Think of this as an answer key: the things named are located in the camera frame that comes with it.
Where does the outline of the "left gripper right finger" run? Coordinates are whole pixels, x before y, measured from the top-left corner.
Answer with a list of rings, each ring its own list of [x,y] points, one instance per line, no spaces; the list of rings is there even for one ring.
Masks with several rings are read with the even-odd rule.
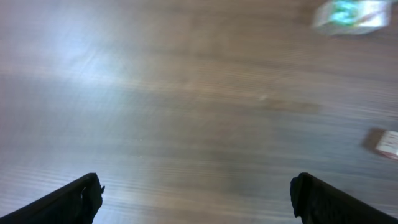
[[[303,224],[397,224],[396,218],[307,172],[291,180],[290,198]]]

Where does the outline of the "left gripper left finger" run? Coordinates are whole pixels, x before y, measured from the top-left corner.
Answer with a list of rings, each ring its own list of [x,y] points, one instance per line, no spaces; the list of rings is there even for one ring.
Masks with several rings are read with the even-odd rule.
[[[92,224],[104,190],[97,174],[88,173],[1,217],[1,224]]]

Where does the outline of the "ice cream picture block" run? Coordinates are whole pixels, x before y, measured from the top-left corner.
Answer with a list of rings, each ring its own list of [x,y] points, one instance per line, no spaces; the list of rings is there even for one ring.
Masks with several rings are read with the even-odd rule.
[[[397,131],[371,128],[365,135],[362,146],[371,152],[397,160]]]

